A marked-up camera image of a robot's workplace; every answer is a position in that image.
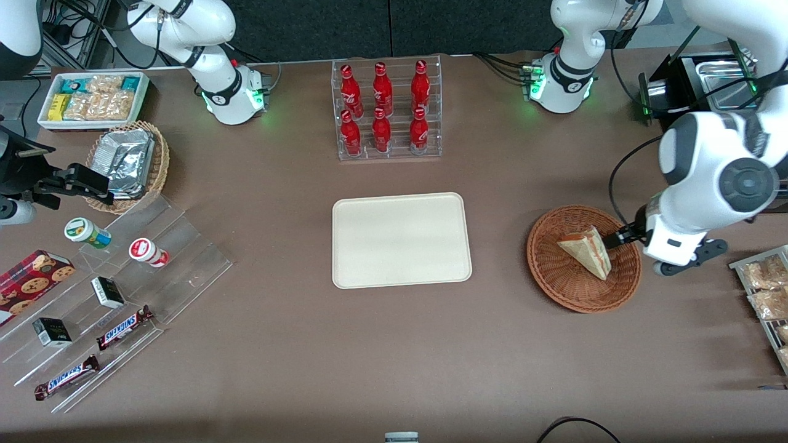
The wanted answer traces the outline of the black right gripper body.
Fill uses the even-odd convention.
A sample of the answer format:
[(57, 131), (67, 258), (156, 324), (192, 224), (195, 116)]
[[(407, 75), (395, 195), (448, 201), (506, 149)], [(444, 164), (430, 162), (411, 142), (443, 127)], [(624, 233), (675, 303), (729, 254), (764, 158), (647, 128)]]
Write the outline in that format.
[(55, 193), (57, 182), (53, 179), (57, 169), (45, 155), (56, 148), (34, 142), (2, 127), (1, 193), (3, 196), (21, 196), (23, 193)]

